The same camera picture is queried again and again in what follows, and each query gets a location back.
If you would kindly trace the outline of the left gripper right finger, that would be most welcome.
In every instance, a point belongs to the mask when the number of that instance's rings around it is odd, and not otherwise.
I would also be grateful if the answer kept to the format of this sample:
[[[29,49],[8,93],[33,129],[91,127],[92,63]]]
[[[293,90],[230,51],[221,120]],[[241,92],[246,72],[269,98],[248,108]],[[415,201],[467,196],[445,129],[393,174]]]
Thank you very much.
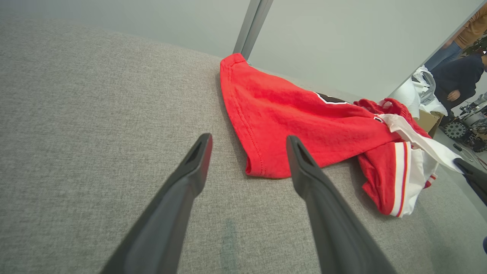
[[[321,272],[395,274],[393,265],[298,137],[287,137],[286,151],[294,189],[306,203]]]

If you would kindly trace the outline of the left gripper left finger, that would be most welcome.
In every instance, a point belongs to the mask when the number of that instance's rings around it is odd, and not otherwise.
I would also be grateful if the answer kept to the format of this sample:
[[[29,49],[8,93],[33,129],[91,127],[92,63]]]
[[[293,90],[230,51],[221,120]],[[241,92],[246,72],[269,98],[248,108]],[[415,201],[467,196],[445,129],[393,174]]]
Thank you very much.
[[[190,212],[205,187],[212,154],[210,133],[198,137],[185,158],[146,207],[103,274],[175,274]]]

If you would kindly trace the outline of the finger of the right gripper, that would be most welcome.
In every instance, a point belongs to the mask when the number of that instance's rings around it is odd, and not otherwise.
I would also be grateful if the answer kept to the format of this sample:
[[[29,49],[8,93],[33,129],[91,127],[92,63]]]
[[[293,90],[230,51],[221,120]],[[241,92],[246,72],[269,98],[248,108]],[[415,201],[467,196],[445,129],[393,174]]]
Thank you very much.
[[[487,174],[462,158],[456,158],[453,162],[461,170],[468,185],[487,206]]]

